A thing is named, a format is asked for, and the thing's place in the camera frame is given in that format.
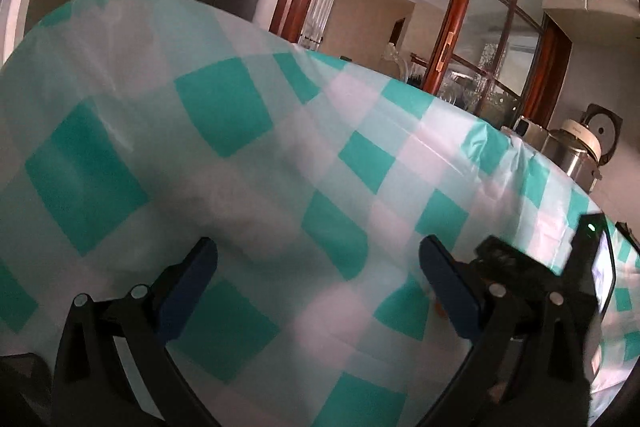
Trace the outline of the orange mandarin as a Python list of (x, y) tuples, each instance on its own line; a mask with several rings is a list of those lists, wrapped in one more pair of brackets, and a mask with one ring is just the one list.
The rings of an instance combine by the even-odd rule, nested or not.
[(444, 307), (442, 306), (442, 303), (438, 300), (435, 301), (434, 303), (434, 309), (436, 314), (441, 317), (442, 319), (447, 320), (448, 319), (448, 315), (446, 310), (444, 309)]

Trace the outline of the silver rice cooker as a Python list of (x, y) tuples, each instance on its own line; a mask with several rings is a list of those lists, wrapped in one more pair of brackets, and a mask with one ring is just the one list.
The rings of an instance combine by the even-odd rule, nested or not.
[(591, 103), (579, 120), (564, 120), (548, 133), (541, 154), (590, 193), (602, 179), (601, 168), (615, 154), (622, 126), (622, 117)]

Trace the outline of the wooden glass door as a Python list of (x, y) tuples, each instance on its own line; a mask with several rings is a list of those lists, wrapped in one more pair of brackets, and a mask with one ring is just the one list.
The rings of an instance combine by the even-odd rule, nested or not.
[(308, 48), (388, 71), (495, 127), (547, 124), (570, 39), (542, 0), (276, 0), (268, 25)]

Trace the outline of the teal pink checkered tablecloth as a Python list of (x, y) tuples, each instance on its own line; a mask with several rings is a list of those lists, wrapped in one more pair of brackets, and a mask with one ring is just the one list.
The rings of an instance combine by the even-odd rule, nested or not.
[(593, 200), (521, 139), (193, 0), (73, 0), (1, 69), (1, 350), (73, 298), (219, 265), (169, 350), (226, 426), (412, 426), (468, 343), (418, 261), (495, 235), (559, 270)]

